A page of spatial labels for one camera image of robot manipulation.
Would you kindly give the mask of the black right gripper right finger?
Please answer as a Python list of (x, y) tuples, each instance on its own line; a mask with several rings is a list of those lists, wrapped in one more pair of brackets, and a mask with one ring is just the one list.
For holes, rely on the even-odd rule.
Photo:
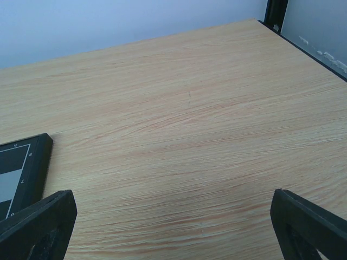
[(271, 221), (284, 259), (346, 259), (346, 220), (289, 191), (276, 189)]

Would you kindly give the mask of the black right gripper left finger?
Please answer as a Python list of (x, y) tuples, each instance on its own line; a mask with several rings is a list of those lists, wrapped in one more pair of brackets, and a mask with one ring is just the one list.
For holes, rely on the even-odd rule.
[(64, 259), (77, 214), (64, 190), (1, 221), (1, 259)]

